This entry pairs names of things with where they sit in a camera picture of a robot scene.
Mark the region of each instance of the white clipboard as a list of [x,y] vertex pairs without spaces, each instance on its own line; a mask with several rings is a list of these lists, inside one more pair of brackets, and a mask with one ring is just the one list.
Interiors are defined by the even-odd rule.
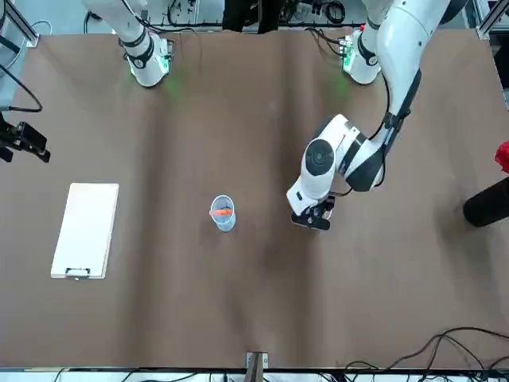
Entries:
[[118,184],[71,184],[52,279],[104,279],[118,195]]

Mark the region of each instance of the metal frame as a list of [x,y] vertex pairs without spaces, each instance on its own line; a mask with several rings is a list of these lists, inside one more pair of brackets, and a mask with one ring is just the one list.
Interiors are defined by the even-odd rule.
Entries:
[[[12,372],[17,371],[16,369],[11,368],[0,368],[0,375],[2,372]],[[18,369],[19,372],[24,372],[23,368]],[[118,367],[98,367],[98,368],[73,368],[69,367],[69,372],[188,372],[188,373],[227,373],[227,374],[236,374],[236,375],[246,375],[246,368],[175,368],[175,367],[142,367],[139,368],[118,368]],[[424,371],[429,376],[466,376],[469,377],[478,377],[482,373],[483,377],[489,378],[505,378],[509,377],[508,374],[501,372],[500,370],[481,370],[475,368],[432,368],[432,369],[424,369],[424,368],[392,368],[389,370],[378,371],[377,375],[398,375],[398,376],[408,376],[411,375],[421,375]],[[334,376],[339,382],[343,380],[343,375],[345,374],[344,368],[264,368],[263,374],[267,373],[294,373],[294,374],[329,374]],[[372,370],[368,370],[365,368],[348,368],[347,374],[373,374]]]
[[263,382],[263,354],[253,353],[244,382]]
[[10,1],[6,1],[6,16],[21,30],[25,35],[27,43],[26,46],[29,48],[35,48],[39,41],[39,33],[37,33],[29,24],[28,21],[23,17],[21,12],[17,10],[16,6]]
[[499,0],[493,8],[490,9],[486,17],[481,21],[477,27],[477,33],[479,38],[488,39],[489,32],[492,28],[500,22],[501,17],[504,15],[506,10],[509,8],[509,0]]

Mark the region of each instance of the brown table surface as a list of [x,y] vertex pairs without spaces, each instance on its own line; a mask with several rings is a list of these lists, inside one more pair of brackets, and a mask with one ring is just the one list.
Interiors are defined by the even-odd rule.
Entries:
[[[45,134],[52,159],[0,162],[1,366],[242,367],[249,350],[272,367],[389,365],[453,326],[508,331],[508,222],[470,229],[460,213],[503,176],[509,118],[487,42],[437,33],[385,183],[339,199],[331,231],[313,232],[286,202],[305,145],[338,113],[374,131],[381,78],[354,85],[305,32],[174,37],[154,89],[116,36],[29,50],[22,79],[44,110],[11,118]],[[71,182],[120,184],[104,280],[50,278]],[[219,193],[235,201],[228,234],[208,216]],[[457,338],[484,361],[509,353]],[[449,344],[436,366],[468,367]]]

